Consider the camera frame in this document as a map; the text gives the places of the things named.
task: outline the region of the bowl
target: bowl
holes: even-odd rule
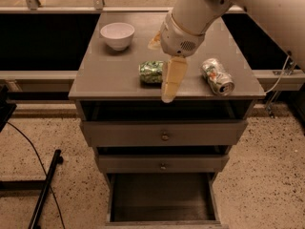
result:
[[[127,23],[111,23],[101,29],[105,43],[116,51],[123,51],[130,46],[134,27]]]

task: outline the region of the terrazzo floor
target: terrazzo floor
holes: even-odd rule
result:
[[[275,119],[255,106],[249,125],[213,184],[220,220],[231,229],[305,228],[305,136],[286,104]],[[19,105],[10,122],[32,141],[48,170],[62,150],[52,188],[67,229],[103,228],[109,189],[79,129],[74,106]],[[0,133],[0,180],[42,179],[28,141],[10,125]],[[37,192],[0,193],[0,228],[28,228]],[[48,196],[41,228],[63,228]]]

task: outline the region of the drawer knob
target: drawer knob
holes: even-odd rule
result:
[[[161,139],[163,141],[168,141],[170,139],[170,137],[166,133],[163,133],[162,136],[161,136]]]
[[[165,171],[165,170],[166,170],[166,165],[165,165],[165,163],[162,163],[162,164],[160,165],[160,169],[161,169],[162,171]]]

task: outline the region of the gray cabinet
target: gray cabinet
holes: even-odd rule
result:
[[[177,98],[161,101],[159,85],[144,85],[138,65],[168,60],[147,43],[162,12],[103,12],[71,87],[81,130],[111,195],[105,228],[227,228],[216,211],[212,183],[247,127],[247,116],[265,96],[221,19],[189,58]],[[99,36],[111,22],[135,27],[132,44],[113,52]],[[200,74],[217,57],[234,76],[231,95],[214,95]]]

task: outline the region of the black cable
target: black cable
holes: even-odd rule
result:
[[[40,155],[38,154],[38,152],[37,152],[35,146],[33,145],[33,143],[32,143],[32,142],[28,139],[28,137],[27,137],[23,132],[21,132],[16,126],[14,126],[13,124],[11,124],[11,123],[9,123],[9,122],[6,122],[6,123],[9,124],[9,125],[11,125],[11,127],[13,127],[19,134],[21,134],[21,135],[30,143],[32,149],[35,151],[35,153],[36,153],[36,155],[37,155],[37,157],[38,157],[39,163],[40,163],[40,165],[41,165],[41,167],[42,167],[42,169],[43,169],[45,175],[47,175],[46,169],[45,169],[45,167],[44,167],[44,165],[43,165],[43,163],[42,163],[42,161],[41,161]],[[61,214],[61,210],[60,210],[59,204],[58,204],[58,202],[57,202],[57,198],[56,198],[55,192],[53,191],[53,189],[52,189],[51,186],[50,186],[50,188],[51,188],[51,193],[52,193],[52,195],[53,195],[53,197],[54,197],[54,201],[55,201],[56,206],[57,206],[57,210],[58,210],[58,214],[59,214],[59,217],[60,217],[62,226],[63,226],[63,228],[65,229],[65,228],[66,228],[66,227],[65,227],[65,223],[64,223],[64,220],[63,220],[63,217],[62,217],[62,214]]]

